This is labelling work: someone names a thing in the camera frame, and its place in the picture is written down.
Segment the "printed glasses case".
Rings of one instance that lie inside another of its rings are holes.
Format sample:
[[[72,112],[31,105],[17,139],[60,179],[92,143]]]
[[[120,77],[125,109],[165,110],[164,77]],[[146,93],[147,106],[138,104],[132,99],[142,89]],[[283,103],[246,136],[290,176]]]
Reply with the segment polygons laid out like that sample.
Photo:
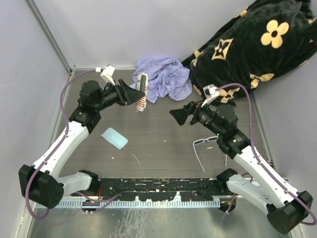
[[[136,90],[143,92],[144,95],[136,101],[136,112],[143,112],[147,106],[148,96],[148,75],[144,72],[138,74],[136,80]]]

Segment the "light blue cleaning cloth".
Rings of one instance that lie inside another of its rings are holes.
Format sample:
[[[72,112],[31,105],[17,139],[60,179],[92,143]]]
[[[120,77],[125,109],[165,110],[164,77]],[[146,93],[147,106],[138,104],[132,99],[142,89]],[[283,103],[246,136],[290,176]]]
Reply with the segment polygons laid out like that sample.
[[[111,127],[102,133],[101,137],[119,150],[128,143],[128,139],[126,137]]]

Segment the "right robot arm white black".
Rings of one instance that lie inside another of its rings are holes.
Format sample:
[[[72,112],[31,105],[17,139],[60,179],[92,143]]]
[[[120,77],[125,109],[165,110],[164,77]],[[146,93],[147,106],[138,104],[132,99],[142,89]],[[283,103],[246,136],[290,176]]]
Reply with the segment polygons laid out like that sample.
[[[308,217],[313,197],[307,191],[299,192],[259,154],[249,137],[237,127],[238,118],[231,105],[220,105],[212,111],[202,102],[190,102],[170,114],[179,125],[192,116],[191,125],[199,122],[216,134],[220,150],[257,182],[247,182],[233,169],[227,169],[217,176],[219,193],[241,195],[262,210],[269,223],[284,235]]]

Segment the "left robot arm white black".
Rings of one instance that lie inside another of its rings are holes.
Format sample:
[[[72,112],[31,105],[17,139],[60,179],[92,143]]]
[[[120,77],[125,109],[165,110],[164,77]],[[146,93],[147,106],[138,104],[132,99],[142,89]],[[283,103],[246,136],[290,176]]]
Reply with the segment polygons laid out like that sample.
[[[33,165],[23,165],[19,172],[22,196],[46,208],[58,205],[64,196],[84,192],[95,196],[99,192],[98,175],[88,170],[59,177],[66,161],[85,140],[101,119],[100,112],[114,104],[131,105],[145,96],[144,92],[129,87],[122,79],[101,88],[94,80],[83,83],[78,107],[67,118],[67,125],[58,139]]]

